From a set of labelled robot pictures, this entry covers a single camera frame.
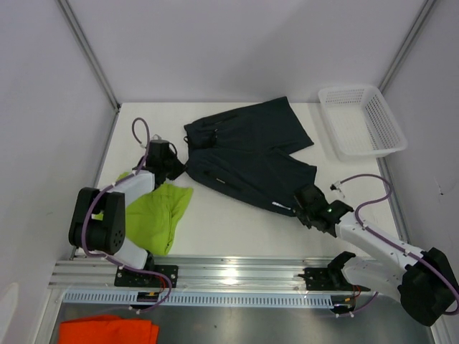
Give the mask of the dark navy shorts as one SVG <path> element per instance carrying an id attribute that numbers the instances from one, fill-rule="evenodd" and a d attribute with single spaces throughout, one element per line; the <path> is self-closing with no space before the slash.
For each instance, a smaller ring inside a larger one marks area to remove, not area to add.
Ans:
<path id="1" fill-rule="evenodd" d="M 292 157 L 314 142 L 287 97 L 200 118 L 184 129 L 187 174 L 225 196 L 293 217 L 294 193 L 315 182 L 316 166 Z"/>

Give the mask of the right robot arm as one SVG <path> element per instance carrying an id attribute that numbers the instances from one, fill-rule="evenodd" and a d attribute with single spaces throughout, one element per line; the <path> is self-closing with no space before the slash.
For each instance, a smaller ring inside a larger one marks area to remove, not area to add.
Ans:
<path id="1" fill-rule="evenodd" d="M 324 269 L 304 269 L 300 276 L 309 290 L 371 290 L 399 302 L 424 326 L 433 325 L 443 315 L 458 314 L 451 309 L 458 306 L 458 282 L 440 250 L 423 250 L 383 232 L 343 201 L 327 202 L 317 186 L 296 191 L 295 200 L 294 212 L 303 225 L 368 254 L 364 259 L 344 251 Z"/>

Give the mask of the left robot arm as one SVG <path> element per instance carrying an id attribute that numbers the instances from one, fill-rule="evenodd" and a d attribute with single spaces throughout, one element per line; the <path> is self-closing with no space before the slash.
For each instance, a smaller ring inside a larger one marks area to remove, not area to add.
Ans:
<path id="1" fill-rule="evenodd" d="M 146 155 L 127 176 L 103 189 L 80 189 L 70 222 L 69 243 L 91 257 L 105 258 L 130 269 L 137 285 L 149 286 L 156 277 L 154 257 L 127 238 L 126 208 L 185 169 L 173 143 L 160 138 L 151 140 Z"/>

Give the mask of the lime green shorts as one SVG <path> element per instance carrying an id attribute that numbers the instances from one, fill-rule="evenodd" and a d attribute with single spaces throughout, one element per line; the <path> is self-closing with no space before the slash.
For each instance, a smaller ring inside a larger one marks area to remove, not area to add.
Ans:
<path id="1" fill-rule="evenodd" d="M 164 183 L 142 195 L 126 209 L 127 238 L 154 255 L 166 256 L 193 193 L 190 187 Z"/>

